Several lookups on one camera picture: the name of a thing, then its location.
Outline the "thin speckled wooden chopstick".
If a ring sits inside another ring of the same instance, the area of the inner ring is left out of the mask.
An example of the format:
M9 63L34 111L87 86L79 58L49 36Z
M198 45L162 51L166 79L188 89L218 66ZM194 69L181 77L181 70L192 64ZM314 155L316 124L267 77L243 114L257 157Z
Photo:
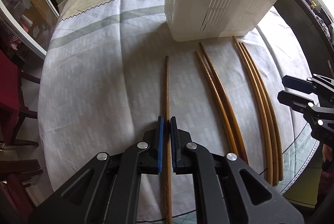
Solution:
M172 214L172 153L170 145L169 57L165 57L164 77L164 180L166 223L173 223Z

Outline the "dark kitchen counter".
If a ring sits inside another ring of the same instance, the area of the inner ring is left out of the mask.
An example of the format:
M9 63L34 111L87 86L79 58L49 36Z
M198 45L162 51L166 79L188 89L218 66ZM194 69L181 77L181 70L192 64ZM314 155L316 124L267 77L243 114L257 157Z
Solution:
M274 7L294 32L313 74L333 78L332 16L321 0L277 0Z

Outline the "red-ended orange chopstick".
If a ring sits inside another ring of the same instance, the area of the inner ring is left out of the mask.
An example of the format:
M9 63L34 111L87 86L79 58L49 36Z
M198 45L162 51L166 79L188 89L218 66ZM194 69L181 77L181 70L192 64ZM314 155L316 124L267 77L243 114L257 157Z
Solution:
M210 75L213 79L215 87L216 87L216 89L219 93L220 99L223 103L223 107L226 111L230 126L232 128L234 140L235 140L235 143L236 143L237 148L238 148L238 156L241 157L241 159L243 159L245 161L245 163L249 163L248 158L247 158L247 154L246 154L245 145L244 145L243 138L242 138L242 134L241 134L237 119L235 117L232 105L229 101L228 95L227 95L227 93L225 91L225 88L223 86L223 83L221 82L220 77L219 77L215 67L213 66L212 61L208 56L208 53L206 52L206 50L204 48L204 45L202 43L199 43L199 47L200 47L200 50L205 57L205 60L207 62L208 67L210 68L209 73L210 73Z

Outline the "red-ended patterned chopstick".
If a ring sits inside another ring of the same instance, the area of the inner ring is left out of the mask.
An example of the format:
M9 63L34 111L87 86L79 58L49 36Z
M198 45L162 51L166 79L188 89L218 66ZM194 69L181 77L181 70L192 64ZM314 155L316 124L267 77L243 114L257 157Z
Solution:
M215 87L213 79L212 79L212 77L211 77L211 75L209 73L209 70L208 70L207 66L205 65L204 60L201 57L199 51L196 50L195 54L196 54L197 60L200 63L201 68L204 71L206 80L208 81L210 90L211 90L211 92L213 94L213 98L214 98L216 106L218 108L218 111L219 111L219 114L220 114L220 118L221 118L221 120L223 122L225 134L226 134L228 142L229 142L230 151L232 153L238 155L238 148L237 148L237 145L236 145L235 140L234 140L232 128L230 126L230 123L229 123L226 111L225 111L225 109L223 107L223 103L222 103L222 101L220 99L219 93L218 93L218 91L217 91L217 89Z

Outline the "white grey patterned tablecloth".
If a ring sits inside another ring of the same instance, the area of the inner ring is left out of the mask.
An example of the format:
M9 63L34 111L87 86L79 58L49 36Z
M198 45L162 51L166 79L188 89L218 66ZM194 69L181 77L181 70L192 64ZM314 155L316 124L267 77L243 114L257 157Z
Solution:
M56 191L99 152L122 153L156 127L162 114L164 60L169 56L170 114L178 128L210 152L229 143L195 50L174 41L165 0L67 0L46 53L38 124L51 186ZM284 160L283 194L297 180L319 142L302 114L281 105L285 75L311 75L295 34L274 6L246 36L271 97ZM201 40L235 113L249 165L266 176L258 107L231 37Z

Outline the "red chair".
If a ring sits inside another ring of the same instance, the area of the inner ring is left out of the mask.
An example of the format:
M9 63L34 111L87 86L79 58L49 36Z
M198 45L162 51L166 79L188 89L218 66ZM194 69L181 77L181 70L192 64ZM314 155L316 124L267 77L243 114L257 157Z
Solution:
M4 53L1 53L1 144L7 147L38 147L38 142L17 138L24 120L37 118L37 112L25 106L22 79L40 83L39 78L23 72ZM24 185L23 182L41 173L36 159L1 161L1 190L5 192L7 200L24 221L27 221L35 205L26 191L30 184Z

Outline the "glass door cabinet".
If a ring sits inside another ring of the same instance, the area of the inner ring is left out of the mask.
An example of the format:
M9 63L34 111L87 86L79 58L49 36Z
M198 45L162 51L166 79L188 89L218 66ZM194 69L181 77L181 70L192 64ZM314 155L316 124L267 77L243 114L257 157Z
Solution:
M44 59L58 18L51 0L1 0L1 49L10 57L30 51Z

